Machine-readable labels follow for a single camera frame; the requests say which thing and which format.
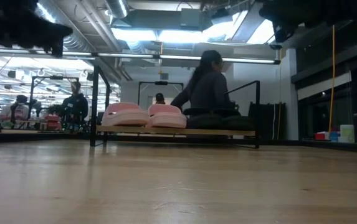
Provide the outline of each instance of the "ponytail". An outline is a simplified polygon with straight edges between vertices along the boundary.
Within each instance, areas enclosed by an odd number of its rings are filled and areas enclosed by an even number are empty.
[[[195,71],[193,71],[192,78],[190,79],[188,83],[188,88],[190,94],[192,91],[195,89],[196,84],[198,84],[198,81],[207,73],[213,71],[213,62],[220,62],[221,55],[219,52],[215,50],[207,50],[203,52],[201,61],[198,67],[196,67]]]

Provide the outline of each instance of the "white container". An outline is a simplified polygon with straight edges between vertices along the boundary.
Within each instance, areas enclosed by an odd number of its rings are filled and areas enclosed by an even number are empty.
[[[354,134],[354,125],[352,124],[343,124],[340,125],[340,137],[342,142],[355,142],[355,134]]]

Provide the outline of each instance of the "blue object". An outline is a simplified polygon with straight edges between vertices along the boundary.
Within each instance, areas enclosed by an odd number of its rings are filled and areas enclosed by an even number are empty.
[[[333,131],[330,133],[330,141],[338,142],[339,141],[338,137],[339,137],[339,134],[336,131]]]

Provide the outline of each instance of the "fluorescent light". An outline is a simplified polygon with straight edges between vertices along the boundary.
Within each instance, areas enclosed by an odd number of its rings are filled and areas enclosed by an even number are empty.
[[[255,30],[252,37],[247,41],[248,44],[264,44],[274,35],[272,22],[268,19]]]
[[[179,55],[160,55],[161,59],[176,59],[176,60],[200,60],[201,57],[196,56],[179,56]],[[222,58],[223,62],[232,63],[264,63],[264,64],[275,64],[275,60],[264,60],[264,59],[254,59],[254,58]]]
[[[113,35],[118,40],[124,41],[152,41],[156,40],[156,35],[153,30],[138,30],[138,29],[117,29],[112,28]]]
[[[52,22],[52,23],[56,22],[56,20],[51,16],[51,14],[49,14],[49,12],[40,3],[37,3],[37,6],[43,13],[43,17],[45,19],[47,19],[49,22]]]
[[[159,35],[159,41],[177,44],[200,43],[203,36],[200,31],[164,30]]]
[[[243,20],[245,20],[247,13],[248,13],[248,10],[238,12],[237,14],[234,14],[232,16],[234,23],[233,23],[232,27],[227,31],[226,40],[233,38],[233,36],[238,31],[240,25],[242,25]]]
[[[200,60],[200,57],[196,56],[179,56],[179,55],[160,55],[161,59],[176,59],[176,60]]]
[[[153,55],[146,55],[146,54],[99,53],[98,55],[99,57],[153,58]]]
[[[0,53],[7,54],[28,54],[28,50],[19,50],[19,49],[0,49]]]
[[[266,64],[276,64],[278,61],[275,60],[264,60],[264,59],[253,59],[253,58],[222,58],[223,62],[232,63],[266,63]]]
[[[205,38],[204,40],[207,41],[210,38],[216,38],[225,35],[233,24],[234,22],[230,21],[230,22],[222,22],[209,27],[208,29],[204,30],[202,33],[202,35]]]

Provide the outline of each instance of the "dark hair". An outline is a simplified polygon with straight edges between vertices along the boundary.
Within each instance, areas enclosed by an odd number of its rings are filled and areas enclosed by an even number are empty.
[[[74,86],[76,91],[81,88],[81,84],[78,81],[72,82],[72,86]]]
[[[156,101],[163,101],[163,100],[164,100],[164,96],[162,93],[156,94]]]
[[[203,52],[201,61],[198,67],[192,74],[192,77],[188,83],[189,91],[193,91],[198,81],[203,75],[213,71],[212,63],[219,63],[222,61],[221,54],[216,50],[206,50]]]
[[[27,96],[17,95],[17,96],[16,96],[16,101],[17,101],[18,103],[27,103]]]

